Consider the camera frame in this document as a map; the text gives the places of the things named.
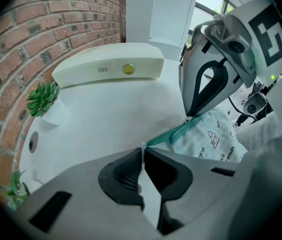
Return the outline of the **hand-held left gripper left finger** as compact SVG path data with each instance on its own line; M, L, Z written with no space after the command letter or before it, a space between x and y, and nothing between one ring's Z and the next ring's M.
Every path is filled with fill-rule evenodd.
M32 193L17 209L30 240L157 240L161 234L139 205L122 205L100 187L98 175L126 150L74 165Z

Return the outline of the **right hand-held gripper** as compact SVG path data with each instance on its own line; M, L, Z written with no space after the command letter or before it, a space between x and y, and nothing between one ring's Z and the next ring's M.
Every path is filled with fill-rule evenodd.
M198 70L193 115L200 116L255 79L272 84L282 73L282 16L272 0L253 0L202 23L202 33L225 56ZM200 90L203 73L214 76Z

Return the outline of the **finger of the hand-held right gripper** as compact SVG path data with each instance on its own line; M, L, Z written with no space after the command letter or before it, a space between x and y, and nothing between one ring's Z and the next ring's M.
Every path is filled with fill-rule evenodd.
M225 99L225 56L202 33L203 26L193 30L192 44L179 74L187 116L200 116Z

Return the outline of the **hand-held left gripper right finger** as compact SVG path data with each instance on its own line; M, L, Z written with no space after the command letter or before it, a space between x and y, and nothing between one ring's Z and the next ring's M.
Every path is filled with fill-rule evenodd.
M234 240L235 213L255 165L146 148L145 171L161 196L157 230L171 240Z

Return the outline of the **printed clear plastic bag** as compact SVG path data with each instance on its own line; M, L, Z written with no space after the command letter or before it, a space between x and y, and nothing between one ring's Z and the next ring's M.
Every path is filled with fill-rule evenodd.
M217 107L142 142L142 155L146 147L161 143L169 144L177 154L223 162L240 163L247 152L238 141L229 117Z

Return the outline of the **variegated leafy potted plant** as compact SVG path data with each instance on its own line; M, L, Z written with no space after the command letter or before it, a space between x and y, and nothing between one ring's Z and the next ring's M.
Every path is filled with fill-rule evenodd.
M17 208L36 190L43 186L32 170L16 170L11 174L7 187L7 206L12 211Z

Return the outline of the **white shelving cabinet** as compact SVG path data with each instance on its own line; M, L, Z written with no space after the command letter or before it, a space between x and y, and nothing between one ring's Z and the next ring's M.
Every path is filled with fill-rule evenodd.
M196 0L126 0L126 41L149 43L179 61Z

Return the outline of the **black framed window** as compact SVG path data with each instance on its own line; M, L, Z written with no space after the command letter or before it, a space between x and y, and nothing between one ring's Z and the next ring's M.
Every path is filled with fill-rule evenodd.
M186 47L191 45L194 28L213 19L214 15L223 15L235 8L228 0L196 0L189 31L185 41Z

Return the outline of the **dark green potted succulent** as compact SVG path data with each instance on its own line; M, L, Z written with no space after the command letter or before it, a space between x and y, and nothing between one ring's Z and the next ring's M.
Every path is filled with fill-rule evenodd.
M60 88L55 82L38 84L27 98L27 109L33 118L59 126L68 116L68 109L59 98Z

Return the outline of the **cream flat box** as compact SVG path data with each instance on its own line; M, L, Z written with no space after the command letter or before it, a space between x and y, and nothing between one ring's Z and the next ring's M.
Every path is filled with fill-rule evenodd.
M164 59L160 49L148 43L113 43L76 53L51 75L61 88L112 79L157 79Z

